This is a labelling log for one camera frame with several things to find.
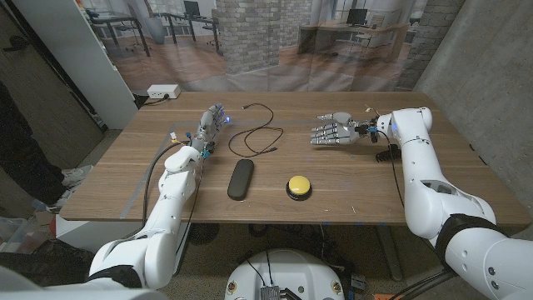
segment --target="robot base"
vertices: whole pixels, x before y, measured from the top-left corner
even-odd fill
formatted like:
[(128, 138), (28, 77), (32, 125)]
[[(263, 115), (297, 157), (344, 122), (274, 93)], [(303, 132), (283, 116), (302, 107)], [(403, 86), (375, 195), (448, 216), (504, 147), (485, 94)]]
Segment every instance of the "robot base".
[[(279, 287), (282, 292), (287, 288), (297, 296), (296, 299), (344, 299), (339, 277), (320, 259), (292, 249), (268, 250), (268, 258), (271, 275), (266, 252), (248, 259), (268, 287), (272, 280), (274, 287)], [(233, 271), (227, 281), (226, 300), (262, 299), (263, 281), (250, 264), (243, 262)], [(279, 293), (265, 299), (279, 299)]]

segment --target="robotic arm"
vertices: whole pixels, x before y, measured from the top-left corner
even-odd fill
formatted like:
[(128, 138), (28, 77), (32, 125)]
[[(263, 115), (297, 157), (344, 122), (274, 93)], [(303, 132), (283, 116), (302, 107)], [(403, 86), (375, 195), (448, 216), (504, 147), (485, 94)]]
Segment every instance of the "robotic arm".
[(229, 121), (224, 114), (221, 104), (203, 113), (190, 145), (165, 161), (158, 183), (160, 196), (144, 228), (130, 238), (104, 245), (92, 261), (86, 284), (158, 289), (169, 283), (177, 269), (182, 208), (196, 191), (198, 168), (213, 151), (222, 124)]
[(428, 133), (429, 108), (402, 109), (362, 122), (346, 112), (318, 118), (334, 122), (312, 129), (314, 145), (395, 138), (402, 152), (409, 229), (428, 239), (443, 264), (488, 298), (531, 296), (533, 242), (508, 238), (496, 226), (496, 216), (485, 200), (461, 191), (444, 177)]

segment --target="gray wall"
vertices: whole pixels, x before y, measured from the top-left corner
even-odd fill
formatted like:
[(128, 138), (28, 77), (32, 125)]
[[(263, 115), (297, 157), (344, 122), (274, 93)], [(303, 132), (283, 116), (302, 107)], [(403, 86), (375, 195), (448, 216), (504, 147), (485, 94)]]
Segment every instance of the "gray wall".
[(311, 21), (312, 0), (281, 0), (280, 46), (298, 44), (300, 25)]
[[(467, 0), (414, 88), (433, 100), (530, 213), (532, 19), (532, 1)], [(521, 236), (533, 238), (531, 232)]]
[(396, 90), (412, 90), (426, 69), (465, 0), (428, 0), (398, 78)]
[(280, 0), (217, 0), (226, 73), (276, 66)]

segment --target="office backdrop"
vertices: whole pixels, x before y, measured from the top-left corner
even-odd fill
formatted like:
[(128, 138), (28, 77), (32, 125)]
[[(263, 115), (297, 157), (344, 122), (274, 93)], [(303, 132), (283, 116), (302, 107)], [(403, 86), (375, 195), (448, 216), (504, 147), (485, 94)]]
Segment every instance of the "office backdrop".
[[(90, 23), (87, 11), (98, 14), (97, 20), (131, 15), (138, 20), (139, 28), (131, 20), (92, 24), (92, 28), (126, 84), (143, 94), (154, 83), (179, 83), (185, 91), (392, 91), (406, 62), (412, 63), (412, 57), (408, 59), (412, 41), (424, 34), (443, 36), (416, 32), (427, 1), (79, 0), (78, 4)], [(451, 24), (446, 12), (439, 18)]]

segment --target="wire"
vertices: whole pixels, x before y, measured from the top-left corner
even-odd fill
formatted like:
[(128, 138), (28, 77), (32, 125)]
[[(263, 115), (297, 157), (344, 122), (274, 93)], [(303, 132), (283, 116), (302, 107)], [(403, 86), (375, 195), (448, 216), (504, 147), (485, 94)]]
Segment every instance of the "wire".
[(268, 262), (268, 274), (270, 275), (270, 284), (273, 287), (274, 281), (272, 281), (272, 273), (270, 269), (270, 258), (268, 257), (268, 250), (265, 250), (265, 252), (266, 252), (266, 261)]
[(172, 145), (166, 147), (161, 153), (159, 153), (156, 156), (156, 159), (152, 162), (152, 165), (150, 166), (150, 169), (148, 170), (148, 178), (147, 178), (147, 184), (144, 187), (144, 203), (142, 204), (142, 226), (147, 224), (147, 211), (148, 211), (148, 186), (150, 185), (150, 177), (152, 176), (153, 168), (156, 166), (157, 161), (163, 154), (165, 154), (168, 150), (174, 148), (175, 146), (178, 146), (182, 144), (181, 142), (173, 143)]
[(441, 272), (438, 272), (437, 274), (434, 274), (434, 275), (431, 275), (427, 278), (424, 278), (422, 280), (420, 280), (419, 282), (416, 282), (416, 283), (413, 283), (412, 285), (410, 285), (409, 287), (406, 287), (404, 289), (402, 289), (401, 291), (397, 292), (394, 296), (392, 296), (389, 300), (394, 300), (398, 297), (400, 297), (403, 293), (407, 292), (407, 291), (410, 291), (412, 290), (413, 288), (416, 288), (424, 283), (427, 283), (435, 278), (437, 278), (438, 276), (440, 276), (442, 273), (444, 273), (444, 271), (441, 271)]
[(324, 235), (324, 228), (322, 228), (322, 224), (320, 224), (320, 230), (322, 232), (322, 253), (321, 253), (321, 258), (322, 260), (324, 261), (324, 263), (326, 263), (328, 266), (332, 267), (332, 268), (338, 268), (339, 270), (341, 270), (341, 272), (344, 272), (344, 267), (343, 266), (336, 266), (334, 264), (330, 264), (326, 261), (326, 259), (324, 259), (324, 247), (326, 245), (326, 236)]
[(403, 293), (411, 290), (410, 292), (408, 292), (402, 297), (402, 299), (410, 300), (436, 287), (437, 285), (455, 277), (456, 275), (457, 274), (455, 272), (451, 271), (450, 269), (446, 269), (426, 279), (422, 279), (419, 282), (410, 285), (409, 287), (404, 288), (403, 290), (399, 291), (396, 295), (392, 296), (390, 300), (397, 299)]
[(161, 98), (161, 99), (159, 99), (159, 100), (157, 100), (157, 101), (154, 101), (154, 102), (148, 102), (148, 103), (145, 102), (145, 103), (143, 104), (143, 106), (146, 106), (146, 105), (151, 106), (151, 105), (155, 105), (155, 104), (157, 104), (157, 103), (162, 104), (161, 102), (163, 102), (163, 101), (165, 101), (165, 100), (168, 100), (169, 97), (170, 97), (170, 96), (169, 96), (168, 94), (165, 94), (165, 95), (163, 96), (163, 98)]
[(185, 227), (185, 232), (183, 233), (182, 240), (180, 241), (180, 244), (177, 246), (176, 254), (180, 251), (183, 241), (185, 240), (185, 237), (187, 236), (187, 230), (189, 229), (189, 226), (191, 225), (192, 212), (194, 212), (194, 207), (197, 205), (198, 190), (200, 189), (200, 184), (202, 183), (202, 174), (203, 174), (203, 164), (202, 164), (202, 168), (200, 169), (200, 179), (198, 181), (197, 194), (194, 196), (194, 202), (192, 203), (191, 214), (189, 215), (189, 219), (187, 220), (187, 226)]
[(401, 197), (400, 185), (398, 184), (398, 178), (396, 177), (396, 169), (394, 168), (394, 159), (392, 159), (391, 140), (383, 131), (378, 130), (378, 132), (382, 133), (385, 136), (386, 142), (389, 144), (388, 147), (389, 147), (389, 153), (391, 153), (392, 173), (394, 174), (394, 181), (396, 182), (396, 189), (398, 190), (398, 196), (400, 196), (401, 205), (402, 207), (405, 207), (406, 205), (403, 203), (403, 197)]
[(247, 262), (248, 262), (248, 264), (250, 265), (250, 267), (252, 267), (252, 268), (254, 269), (254, 271), (256, 271), (257, 275), (259, 275), (259, 277), (260, 277), (261, 280), (263, 281), (263, 287), (266, 287), (267, 285), (265, 284), (265, 279), (263, 279), (263, 276), (261, 276), (261, 274), (259, 273), (259, 271), (257, 271), (257, 269), (254, 268), (254, 267), (252, 266), (252, 264), (250, 263), (250, 261), (248, 260), (248, 258), (247, 258)]
[[(259, 127), (255, 127), (255, 128), (252, 128), (252, 129), (248, 129), (248, 130), (245, 130), (243, 132), (239, 132), (237, 134), (235, 134), (232, 138), (230, 138), (229, 142), (227, 142), (227, 146), (230, 148), (230, 151), (235, 153), (236, 155), (242, 157), (242, 158), (253, 158), (253, 157), (256, 157), (257, 155), (260, 155), (260, 154), (264, 154), (264, 153), (268, 153), (268, 152), (272, 152), (272, 151), (276, 151), (277, 148), (276, 147), (272, 147), (271, 146), (277, 142), (278, 139), (281, 138), (281, 135), (283, 135), (283, 128), (278, 128), (278, 127), (268, 127), (268, 125), (272, 122), (272, 120), (274, 119), (274, 112), (269, 108), (267, 107), (266, 105), (262, 104), (262, 103), (252, 103), (252, 104), (248, 104), (246, 106), (243, 106), (241, 107), (241, 109), (247, 109), (251, 106), (256, 106), (256, 105), (259, 105), (259, 106), (262, 106), (266, 109), (268, 109), (271, 113), (271, 117), (270, 117), (270, 120), (268, 120), (268, 122), (266, 122), (265, 124), (259, 126)], [(262, 149), (261, 151), (256, 151), (254, 149), (252, 149), (250, 147), (250, 145), (248, 145), (248, 142), (247, 142), (247, 139), (248, 137), (250, 137), (250, 135), (256, 131), (259, 131), (259, 130), (262, 130), (262, 129), (268, 129), (268, 130), (274, 130), (274, 131), (278, 131), (280, 132), (280, 135), (278, 137), (276, 137), (276, 139), (274, 140), (274, 142), (271, 142), (268, 146), (266, 146), (264, 149)], [(243, 155), (243, 154), (240, 154), (240, 153), (237, 153), (235, 152), (233, 149), (232, 149), (232, 141), (240, 136), (241, 134), (244, 134), (244, 133), (248, 133), (245, 137), (244, 137), (244, 144), (248, 147), (248, 149), (250, 151), (253, 152), (252, 155)]]

